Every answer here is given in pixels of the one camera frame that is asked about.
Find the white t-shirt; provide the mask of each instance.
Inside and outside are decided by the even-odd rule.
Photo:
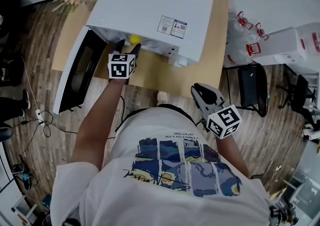
[[[156,107],[123,123],[101,171],[59,165],[50,211],[53,226],[75,210],[82,226],[266,226],[271,204],[188,118]]]

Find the graphic print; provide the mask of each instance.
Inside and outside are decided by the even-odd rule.
[[[156,138],[147,138],[139,141],[139,153],[135,155],[136,158],[158,159],[158,144]]]
[[[132,164],[132,170],[124,177],[132,177],[138,181],[158,184],[159,161],[156,159],[136,158]]]
[[[184,162],[173,162],[162,160],[160,186],[175,191],[186,191],[189,189],[186,176],[186,164]]]
[[[194,162],[198,161],[199,158],[201,158],[202,161],[201,150],[198,141],[184,139],[183,145],[185,161]]]
[[[172,140],[160,141],[160,159],[180,162],[178,144]]]
[[[210,148],[207,144],[203,145],[203,157],[205,162],[220,162],[219,153]]]
[[[229,197],[240,195],[240,178],[234,175],[227,164],[218,162],[214,165],[218,171],[222,194]]]
[[[131,169],[124,171],[125,178],[201,198],[216,194],[239,196],[242,185],[241,179],[221,162],[216,151],[194,139],[184,139],[183,146],[172,140],[142,139]]]
[[[197,197],[219,192],[217,176],[211,163],[191,163],[191,180],[193,194]]]

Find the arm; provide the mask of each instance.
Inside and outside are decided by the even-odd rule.
[[[102,167],[106,142],[126,79],[113,79],[82,122],[71,157],[72,162],[89,162]]]
[[[232,135],[223,139],[216,137],[216,146],[221,156],[229,161],[245,177],[249,178],[249,170]]]

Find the person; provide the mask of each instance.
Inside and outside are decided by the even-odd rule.
[[[270,225],[272,203],[261,181],[248,179],[233,137],[217,139],[214,151],[173,105],[128,116],[102,168],[124,84],[110,81],[79,128],[71,163],[57,166],[53,226]]]
[[[30,109],[31,103],[27,90],[22,91],[22,99],[16,100],[6,97],[0,97],[0,122],[4,122],[17,117],[24,117],[27,109]]]

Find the microwave door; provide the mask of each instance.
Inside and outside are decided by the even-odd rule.
[[[106,45],[88,26],[82,27],[60,79],[53,106],[55,114],[83,104]]]

